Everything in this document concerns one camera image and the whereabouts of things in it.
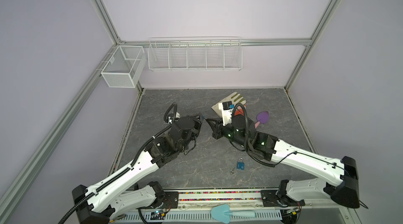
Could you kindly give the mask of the large blue padlock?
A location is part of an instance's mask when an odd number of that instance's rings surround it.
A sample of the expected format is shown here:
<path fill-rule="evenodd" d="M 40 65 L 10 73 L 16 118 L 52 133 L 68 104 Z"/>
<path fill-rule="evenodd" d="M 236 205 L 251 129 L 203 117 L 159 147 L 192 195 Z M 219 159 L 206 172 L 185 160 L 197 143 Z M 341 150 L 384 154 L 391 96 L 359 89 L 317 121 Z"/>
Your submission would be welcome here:
<path fill-rule="evenodd" d="M 236 164 L 236 169 L 238 170 L 245 170 L 245 162 L 243 161 L 243 158 L 239 158 Z"/>

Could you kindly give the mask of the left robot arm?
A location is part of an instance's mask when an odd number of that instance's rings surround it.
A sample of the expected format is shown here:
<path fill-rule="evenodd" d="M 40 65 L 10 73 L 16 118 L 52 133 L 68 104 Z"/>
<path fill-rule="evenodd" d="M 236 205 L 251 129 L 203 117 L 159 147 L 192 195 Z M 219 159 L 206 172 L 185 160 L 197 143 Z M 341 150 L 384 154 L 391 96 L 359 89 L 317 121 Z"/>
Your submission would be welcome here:
<path fill-rule="evenodd" d="M 102 181 L 73 191 L 74 206 L 61 218 L 65 223 L 76 213 L 81 224 L 108 224 L 123 214 L 139 208 L 163 206 L 165 191 L 158 182 L 150 182 L 134 191 L 128 189 L 147 175 L 187 155 L 190 142 L 196 142 L 203 123 L 201 113 L 177 116 L 172 103 L 164 114 L 167 127 L 153 135 L 138 150 L 133 160 Z"/>

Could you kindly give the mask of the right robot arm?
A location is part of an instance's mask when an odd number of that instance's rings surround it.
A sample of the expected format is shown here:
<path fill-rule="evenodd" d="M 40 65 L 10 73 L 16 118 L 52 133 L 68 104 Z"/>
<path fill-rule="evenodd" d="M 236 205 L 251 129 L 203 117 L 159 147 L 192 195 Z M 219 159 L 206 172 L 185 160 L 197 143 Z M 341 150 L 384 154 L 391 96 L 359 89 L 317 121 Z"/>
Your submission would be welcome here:
<path fill-rule="evenodd" d="M 353 209 L 364 206 L 360 200 L 359 174 L 354 158 L 321 156 L 259 132 L 241 104 L 224 110 L 221 118 L 206 119 L 206 122 L 213 131 L 213 138 L 226 138 L 255 162 L 271 168 L 284 164 L 314 176 L 304 181 L 282 180 L 276 194 L 280 206 L 308 197 L 330 199 Z"/>

